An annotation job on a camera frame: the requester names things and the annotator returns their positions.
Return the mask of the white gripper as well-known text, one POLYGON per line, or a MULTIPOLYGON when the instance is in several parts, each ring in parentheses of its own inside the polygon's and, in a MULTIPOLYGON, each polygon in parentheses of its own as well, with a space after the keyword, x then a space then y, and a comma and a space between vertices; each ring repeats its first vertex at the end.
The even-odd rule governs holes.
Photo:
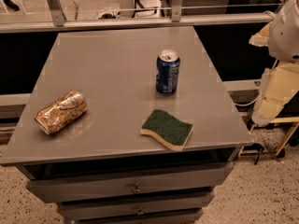
POLYGON ((288 0, 272 23, 253 35, 249 43, 256 47, 268 46, 272 57, 289 62, 263 72, 251 119, 264 126, 299 92, 299 0, 288 0))

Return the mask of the yellow robot base frame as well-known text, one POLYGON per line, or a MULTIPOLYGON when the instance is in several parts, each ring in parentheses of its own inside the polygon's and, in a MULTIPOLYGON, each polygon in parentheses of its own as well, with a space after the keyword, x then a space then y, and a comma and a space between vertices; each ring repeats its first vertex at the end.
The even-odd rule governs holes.
POLYGON ((285 146, 298 133, 299 117, 276 118, 269 124, 262 126, 248 122, 249 132, 253 135, 252 145, 242 147, 238 158, 252 156, 257 164, 263 155, 282 159, 285 157, 285 146))

